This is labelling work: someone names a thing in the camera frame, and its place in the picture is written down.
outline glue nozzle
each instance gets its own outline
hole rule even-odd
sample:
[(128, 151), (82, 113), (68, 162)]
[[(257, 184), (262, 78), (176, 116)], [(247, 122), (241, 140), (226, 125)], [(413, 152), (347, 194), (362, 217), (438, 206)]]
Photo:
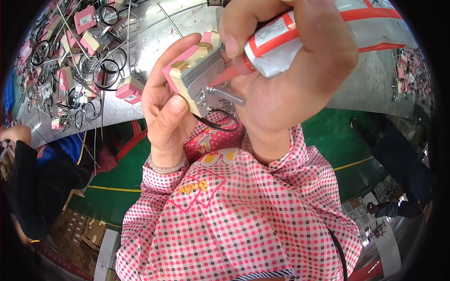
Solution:
[(209, 83), (208, 86), (214, 87), (239, 75), (246, 76), (249, 75), (250, 73), (253, 73), (254, 71), (255, 69), (253, 68), (253, 65), (250, 63), (250, 60), (244, 54), (237, 57), (236, 60), (234, 61), (234, 64), (227, 67), (221, 74), (219, 74), (219, 76), (216, 79), (214, 79), (211, 83)]

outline worker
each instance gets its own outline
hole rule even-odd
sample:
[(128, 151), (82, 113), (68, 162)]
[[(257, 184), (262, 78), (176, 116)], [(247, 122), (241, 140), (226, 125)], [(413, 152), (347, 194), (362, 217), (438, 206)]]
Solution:
[[(230, 81), (246, 99), (234, 132), (198, 123), (162, 73), (200, 34), (179, 39), (156, 62), (142, 94), (152, 151), (142, 193), (123, 219), (121, 280), (345, 280), (352, 273), (362, 249), (358, 227), (342, 212), (330, 163), (305, 145), (299, 125), (358, 61), (334, 1), (231, 1), (220, 36), (233, 59), (258, 21), (290, 6), (304, 47), (279, 76)], [(208, 120), (229, 122), (219, 113)]]
[[(25, 125), (2, 126), (1, 141), (9, 140), (13, 171), (8, 180), (13, 223), (22, 242), (44, 238), (73, 190), (86, 187), (94, 171), (94, 132), (80, 133), (31, 148), (31, 130)], [(101, 143), (97, 144), (98, 152)]]
[(420, 155), (394, 123), (381, 115), (377, 115), (375, 120), (383, 132), (382, 138), (372, 135), (356, 118), (352, 118), (350, 127), (361, 136), (375, 159), (401, 186), (409, 202), (417, 203), (428, 217), (432, 206), (430, 169), (422, 163)]
[(378, 205), (370, 202), (367, 203), (367, 211), (369, 214), (374, 214), (376, 218), (381, 218), (383, 216), (394, 218), (400, 216), (413, 219), (422, 214), (418, 203), (408, 201), (402, 201), (400, 205), (397, 202), (392, 201), (383, 202)]

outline factory floor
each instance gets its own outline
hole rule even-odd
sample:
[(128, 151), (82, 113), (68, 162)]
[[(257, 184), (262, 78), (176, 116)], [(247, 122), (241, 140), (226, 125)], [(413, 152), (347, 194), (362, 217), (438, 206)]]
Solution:
[[(356, 117), (374, 135), (378, 128), (372, 113), (324, 109), (302, 124), (307, 145), (315, 145), (335, 169), (341, 202), (345, 202), (376, 185), (385, 173), (374, 159), (369, 147), (349, 126)], [(111, 126), (126, 142), (133, 136), (130, 122)], [(85, 198), (73, 196), (69, 208), (81, 214), (101, 219), (112, 225), (122, 225), (128, 208), (140, 195), (142, 164), (150, 153), (147, 138), (140, 141), (120, 161), (119, 166), (98, 174), (85, 192)]]

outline brass terminal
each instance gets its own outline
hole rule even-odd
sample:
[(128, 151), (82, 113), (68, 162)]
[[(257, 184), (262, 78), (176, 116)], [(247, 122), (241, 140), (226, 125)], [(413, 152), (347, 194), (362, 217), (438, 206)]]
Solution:
[(177, 61), (174, 62), (171, 67), (178, 68), (181, 72), (183, 72), (186, 68), (188, 68), (188, 65), (185, 61)]
[(197, 47), (204, 48), (207, 52), (211, 51), (213, 46), (211, 43), (200, 42)]

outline glue tube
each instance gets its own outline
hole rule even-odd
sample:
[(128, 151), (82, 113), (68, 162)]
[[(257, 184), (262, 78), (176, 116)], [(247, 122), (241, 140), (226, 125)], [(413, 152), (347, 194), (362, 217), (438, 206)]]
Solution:
[[(366, 0), (335, 0), (335, 4), (360, 53), (418, 47), (408, 26), (389, 1), (371, 4)], [(287, 12), (256, 31), (244, 46), (245, 54), (237, 57), (234, 65), (210, 85), (238, 75), (248, 75), (255, 70), (266, 78), (277, 76), (289, 69), (302, 46), (294, 11)]]

